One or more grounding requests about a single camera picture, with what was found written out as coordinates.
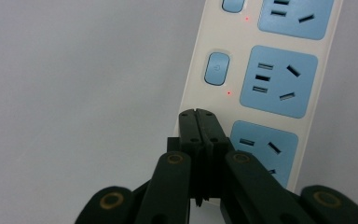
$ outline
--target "gray background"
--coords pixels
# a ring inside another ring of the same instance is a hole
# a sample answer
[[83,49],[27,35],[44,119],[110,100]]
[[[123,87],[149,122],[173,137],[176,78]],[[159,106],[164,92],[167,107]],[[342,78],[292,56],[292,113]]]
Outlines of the gray background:
[[[165,151],[203,1],[0,0],[0,223],[74,223]],[[346,1],[298,181],[358,203],[358,1]],[[224,223],[218,207],[191,223]]]

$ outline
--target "power strip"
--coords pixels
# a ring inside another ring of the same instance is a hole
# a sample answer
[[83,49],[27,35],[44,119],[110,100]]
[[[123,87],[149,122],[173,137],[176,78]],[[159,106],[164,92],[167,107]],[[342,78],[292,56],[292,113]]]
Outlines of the power strip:
[[203,10],[180,111],[214,112],[233,146],[291,191],[342,3],[206,0]]

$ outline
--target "circular joint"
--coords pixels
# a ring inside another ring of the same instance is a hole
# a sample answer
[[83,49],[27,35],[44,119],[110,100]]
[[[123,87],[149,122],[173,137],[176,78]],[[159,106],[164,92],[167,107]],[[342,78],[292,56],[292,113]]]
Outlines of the circular joint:
[[234,154],[232,158],[238,163],[246,163],[251,160],[248,156],[243,154]]
[[183,161],[183,157],[178,154],[173,154],[168,157],[168,163],[170,164],[179,164]]
[[325,207],[338,208],[341,206],[341,200],[329,192],[317,191],[313,194],[313,198]]
[[105,194],[100,200],[101,208],[105,210],[119,207],[124,202],[124,196],[119,192],[110,192]]

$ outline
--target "black mechanical arm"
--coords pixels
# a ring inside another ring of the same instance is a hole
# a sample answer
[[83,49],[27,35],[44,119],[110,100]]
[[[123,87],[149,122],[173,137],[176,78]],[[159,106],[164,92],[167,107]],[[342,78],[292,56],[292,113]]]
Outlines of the black mechanical arm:
[[179,133],[148,182],[100,190],[76,224],[186,224],[190,199],[201,206],[210,198],[221,199],[230,224],[358,223],[358,205],[334,189],[312,186],[299,196],[284,189],[256,157],[234,150],[213,113],[182,112]]

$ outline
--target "blue outlet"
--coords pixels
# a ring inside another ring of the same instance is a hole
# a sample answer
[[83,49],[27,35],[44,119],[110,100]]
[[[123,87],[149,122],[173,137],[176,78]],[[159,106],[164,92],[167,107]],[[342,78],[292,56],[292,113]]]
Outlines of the blue outlet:
[[256,156],[286,188],[296,155],[297,135],[245,121],[236,121],[230,140],[236,150],[247,151]]
[[334,0],[264,0],[258,28],[280,35],[324,38]]
[[255,46],[240,103],[300,119],[307,112],[318,59],[309,54]]

